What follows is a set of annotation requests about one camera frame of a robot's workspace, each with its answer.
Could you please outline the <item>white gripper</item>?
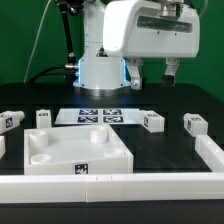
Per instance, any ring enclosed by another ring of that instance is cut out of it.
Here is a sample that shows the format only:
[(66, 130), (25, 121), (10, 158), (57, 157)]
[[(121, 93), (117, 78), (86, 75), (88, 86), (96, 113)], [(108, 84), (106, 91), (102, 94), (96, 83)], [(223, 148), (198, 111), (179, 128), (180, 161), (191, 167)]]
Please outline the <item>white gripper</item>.
[(133, 90), (142, 88), (142, 58), (167, 58), (162, 85), (173, 87), (178, 58), (193, 58), (199, 51), (197, 12), (183, 5), (179, 17), (167, 18), (160, 10), (160, 3), (145, 0), (113, 1), (106, 6), (103, 47), (108, 56), (127, 58)]

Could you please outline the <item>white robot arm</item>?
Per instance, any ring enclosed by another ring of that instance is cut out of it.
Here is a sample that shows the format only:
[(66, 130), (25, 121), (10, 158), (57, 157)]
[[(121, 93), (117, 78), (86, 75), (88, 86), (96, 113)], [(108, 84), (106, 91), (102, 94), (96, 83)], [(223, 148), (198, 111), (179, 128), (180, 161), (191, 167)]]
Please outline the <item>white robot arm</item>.
[(162, 58), (162, 84), (199, 51), (200, 21), (184, 0), (84, 0), (84, 54), (74, 87), (93, 96), (142, 88), (145, 58)]

